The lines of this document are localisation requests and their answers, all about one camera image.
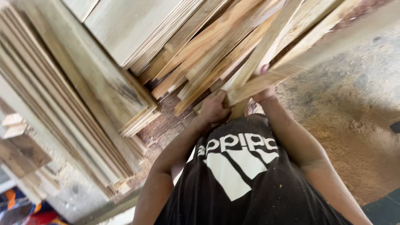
black t-shirt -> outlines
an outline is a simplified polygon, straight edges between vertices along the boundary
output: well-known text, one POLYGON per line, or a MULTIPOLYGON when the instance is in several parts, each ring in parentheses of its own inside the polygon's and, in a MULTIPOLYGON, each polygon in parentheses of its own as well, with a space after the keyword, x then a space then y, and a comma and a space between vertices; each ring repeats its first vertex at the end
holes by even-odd
POLYGON ((265 118, 239 118, 196 144, 155 224, 351 224, 290 162, 265 118))

hand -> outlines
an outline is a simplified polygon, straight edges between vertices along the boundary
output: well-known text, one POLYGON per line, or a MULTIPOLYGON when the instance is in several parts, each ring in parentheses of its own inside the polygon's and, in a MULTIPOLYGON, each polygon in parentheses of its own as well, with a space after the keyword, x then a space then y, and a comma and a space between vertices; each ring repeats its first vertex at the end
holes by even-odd
POLYGON ((199 118, 205 123, 216 123, 227 117, 230 113, 229 108, 223 108, 222 102, 226 96, 225 90, 219 90, 210 94, 203 102, 199 118))
POLYGON ((253 96, 253 100, 259 104, 261 104, 265 100, 276 99, 276 98, 277 98, 277 96, 276 96, 276 92, 275 92, 275 86, 273 86, 273 85, 271 85, 264 91, 262 91, 258 94, 255 94, 253 96))

concrete floor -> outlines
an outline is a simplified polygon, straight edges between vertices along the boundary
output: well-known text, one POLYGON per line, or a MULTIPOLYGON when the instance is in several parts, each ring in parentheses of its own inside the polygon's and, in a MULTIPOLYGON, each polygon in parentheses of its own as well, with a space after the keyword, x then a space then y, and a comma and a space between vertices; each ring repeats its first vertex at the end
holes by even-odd
MULTIPOLYGON (((399 71, 400 24, 277 87, 361 206, 400 187, 400 134, 389 128, 400 121, 399 71)), ((177 103, 176 92, 164 98, 164 114, 139 133, 149 150, 131 186, 145 180, 158 154, 193 119, 190 110, 172 116, 177 103)))

red object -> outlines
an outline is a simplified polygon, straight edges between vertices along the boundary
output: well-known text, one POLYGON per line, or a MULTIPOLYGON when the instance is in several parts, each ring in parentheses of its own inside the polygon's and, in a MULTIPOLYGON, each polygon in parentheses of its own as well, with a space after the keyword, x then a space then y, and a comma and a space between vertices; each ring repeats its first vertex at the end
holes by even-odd
POLYGON ((34 215, 28 216, 28 218, 25 220, 24 225, 46 225, 57 217, 58 214, 54 211, 36 213, 34 215))

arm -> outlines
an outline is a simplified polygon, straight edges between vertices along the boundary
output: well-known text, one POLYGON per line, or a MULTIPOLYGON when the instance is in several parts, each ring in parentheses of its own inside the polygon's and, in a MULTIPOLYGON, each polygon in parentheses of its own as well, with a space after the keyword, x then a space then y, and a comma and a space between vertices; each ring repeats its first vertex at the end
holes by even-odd
POLYGON ((191 148, 211 123, 225 118, 230 112, 222 107, 225 96, 225 91, 219 91, 207 97, 200 115, 158 156, 140 192, 133 225, 154 224, 174 188, 174 178, 185 166, 191 148))
POLYGON ((353 224, 372 224, 333 168, 322 145, 279 103, 274 87, 253 96, 288 155, 310 183, 353 224))

